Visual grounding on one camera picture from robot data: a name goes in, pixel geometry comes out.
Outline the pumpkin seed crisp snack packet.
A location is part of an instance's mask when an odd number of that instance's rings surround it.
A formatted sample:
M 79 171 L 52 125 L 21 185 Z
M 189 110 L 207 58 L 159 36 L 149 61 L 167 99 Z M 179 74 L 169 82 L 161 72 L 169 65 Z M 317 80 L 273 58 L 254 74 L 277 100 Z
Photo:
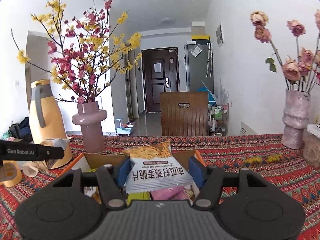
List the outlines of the pumpkin seed crisp snack packet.
M 123 154 L 131 161 L 125 183 L 128 194 L 187 186 L 193 181 L 189 172 L 173 157 L 169 141 L 123 150 Z

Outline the yellow ceramic mug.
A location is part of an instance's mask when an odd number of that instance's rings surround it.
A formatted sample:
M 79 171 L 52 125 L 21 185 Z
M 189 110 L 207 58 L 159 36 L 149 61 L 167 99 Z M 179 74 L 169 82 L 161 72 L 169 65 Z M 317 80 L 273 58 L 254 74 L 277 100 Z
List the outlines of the yellow ceramic mug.
M 22 180 L 21 169 L 16 161 L 3 161 L 1 165 L 1 185 L 13 187 Z

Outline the orange red cardboard snack box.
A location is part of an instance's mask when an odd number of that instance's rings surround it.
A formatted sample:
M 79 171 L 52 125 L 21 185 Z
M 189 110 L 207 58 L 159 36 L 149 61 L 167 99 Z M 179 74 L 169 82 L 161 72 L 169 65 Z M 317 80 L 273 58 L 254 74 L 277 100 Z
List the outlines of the orange red cardboard snack box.
M 173 154 L 173 156 L 185 169 L 188 169 L 188 161 L 190 157 L 195 157 L 202 165 L 205 164 L 199 151 L 197 150 L 177 151 Z M 80 168 L 83 172 L 88 172 L 103 165 L 116 166 L 124 159 L 125 157 L 123 155 L 118 154 L 81 153 L 68 165 L 63 166 L 61 173 L 64 174 L 71 169 L 78 168 Z M 197 194 L 198 192 L 199 190 L 195 186 L 185 186 L 182 193 L 179 193 L 178 195 L 172 197 L 170 200 L 187 199 L 192 202 L 195 199 L 195 194 Z

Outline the patterned red tablecloth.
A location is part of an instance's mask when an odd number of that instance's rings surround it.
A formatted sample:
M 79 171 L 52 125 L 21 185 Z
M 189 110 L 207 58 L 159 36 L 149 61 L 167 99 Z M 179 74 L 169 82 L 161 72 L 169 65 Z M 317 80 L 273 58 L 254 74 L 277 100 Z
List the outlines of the patterned red tablecloth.
M 226 137 L 124 137 L 106 136 L 102 154 L 121 154 L 123 149 L 170 141 L 173 152 L 199 151 L 204 163 L 230 172 L 249 167 L 303 205 L 306 219 L 298 239 L 319 239 L 319 168 L 303 159 L 303 149 L 292 150 L 281 144 L 281 134 Z M 281 154 L 279 163 L 248 165 L 247 158 Z M 39 171 L 35 177 L 22 173 L 13 187 L 1 185 L 1 239 L 21 239 L 14 214 L 21 202 L 32 196 L 62 172 L 62 168 Z

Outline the fallen yellow flowers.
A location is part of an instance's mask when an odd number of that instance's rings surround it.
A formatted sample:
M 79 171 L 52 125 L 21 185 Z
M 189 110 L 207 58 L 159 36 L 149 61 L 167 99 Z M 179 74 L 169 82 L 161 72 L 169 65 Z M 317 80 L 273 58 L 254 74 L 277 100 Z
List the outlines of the fallen yellow flowers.
M 281 154 L 268 155 L 266 157 L 255 156 L 247 158 L 245 163 L 248 165 L 263 165 L 263 164 L 272 164 L 279 163 L 283 161 L 283 156 Z

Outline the pink snack packet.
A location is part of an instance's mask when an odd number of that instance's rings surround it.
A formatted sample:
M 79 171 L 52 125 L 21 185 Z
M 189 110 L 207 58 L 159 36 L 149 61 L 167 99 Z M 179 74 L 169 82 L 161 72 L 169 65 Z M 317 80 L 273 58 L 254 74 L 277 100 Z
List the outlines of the pink snack packet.
M 179 193 L 182 193 L 184 190 L 184 187 L 178 186 L 178 187 L 170 187 L 166 189 L 159 189 L 155 191 L 151 191 L 151 196 L 153 200 L 170 200 L 172 197 L 178 195 Z

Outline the green snack packet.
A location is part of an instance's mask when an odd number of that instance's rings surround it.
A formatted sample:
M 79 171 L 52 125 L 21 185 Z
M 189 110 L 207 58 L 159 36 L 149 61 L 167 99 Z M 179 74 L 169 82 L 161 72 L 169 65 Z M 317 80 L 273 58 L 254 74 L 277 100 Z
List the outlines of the green snack packet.
M 151 200 L 149 192 L 137 192 L 137 193 L 129 193 L 127 197 L 127 206 L 131 204 L 133 200 Z

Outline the storage trolley with bottles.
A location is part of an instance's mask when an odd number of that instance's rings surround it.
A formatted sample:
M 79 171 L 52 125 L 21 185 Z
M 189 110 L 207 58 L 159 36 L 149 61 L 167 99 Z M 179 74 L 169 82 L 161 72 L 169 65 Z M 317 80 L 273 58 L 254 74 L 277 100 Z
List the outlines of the storage trolley with bottles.
M 229 104 L 208 105 L 208 135 L 227 136 Z

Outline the brown wooden chair back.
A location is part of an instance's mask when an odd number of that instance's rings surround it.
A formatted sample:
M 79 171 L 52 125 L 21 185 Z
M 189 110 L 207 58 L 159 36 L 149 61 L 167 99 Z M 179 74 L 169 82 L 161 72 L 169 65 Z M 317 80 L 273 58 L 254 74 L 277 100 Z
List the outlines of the brown wooden chair back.
M 200 137 L 207 135 L 207 92 L 162 92 L 160 109 L 163 136 Z

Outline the textured pink tall vase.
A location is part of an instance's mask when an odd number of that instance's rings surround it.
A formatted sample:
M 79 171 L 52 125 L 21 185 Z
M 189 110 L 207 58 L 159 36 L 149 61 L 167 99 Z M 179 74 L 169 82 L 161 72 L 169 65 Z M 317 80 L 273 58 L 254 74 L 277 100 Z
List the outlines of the textured pink tall vase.
M 287 90 L 282 121 L 285 125 L 281 143 L 291 149 L 302 147 L 303 133 L 309 122 L 311 96 L 307 92 Z

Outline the red and yellow blossom branches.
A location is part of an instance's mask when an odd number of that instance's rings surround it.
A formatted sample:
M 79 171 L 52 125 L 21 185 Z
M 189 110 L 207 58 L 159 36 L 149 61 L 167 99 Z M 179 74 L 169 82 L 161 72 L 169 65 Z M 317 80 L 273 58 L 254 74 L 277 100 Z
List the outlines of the red and yellow blossom branches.
M 49 81 L 34 81 L 35 98 L 40 98 L 44 86 L 51 82 L 74 93 L 71 102 L 83 105 L 95 102 L 116 78 L 138 67 L 142 54 L 132 60 L 129 53 L 140 47 L 141 34 L 134 33 L 129 39 L 124 34 L 116 35 L 116 29 L 123 25 L 127 12 L 123 12 L 115 25 L 110 24 L 113 0 L 103 0 L 104 7 L 92 6 L 85 10 L 82 18 L 65 18 L 66 4 L 63 0 L 48 0 L 47 14 L 32 14 L 47 35 L 48 55 L 53 64 L 48 71 Z M 108 78 L 112 71 L 114 76 Z

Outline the grey refrigerator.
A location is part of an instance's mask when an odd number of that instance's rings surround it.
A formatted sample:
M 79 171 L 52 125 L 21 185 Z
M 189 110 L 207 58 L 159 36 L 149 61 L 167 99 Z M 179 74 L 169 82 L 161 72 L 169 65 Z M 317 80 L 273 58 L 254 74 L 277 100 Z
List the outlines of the grey refrigerator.
M 209 43 L 185 44 L 187 91 L 196 92 L 202 87 L 213 91 L 213 65 Z

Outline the dark brown entrance door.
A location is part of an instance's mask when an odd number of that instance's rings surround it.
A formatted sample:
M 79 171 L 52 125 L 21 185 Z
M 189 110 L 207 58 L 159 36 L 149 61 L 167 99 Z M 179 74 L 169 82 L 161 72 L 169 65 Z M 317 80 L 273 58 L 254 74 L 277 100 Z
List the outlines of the dark brown entrance door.
M 161 93 L 180 90 L 177 52 L 176 47 L 142 51 L 145 111 L 147 113 L 160 111 Z

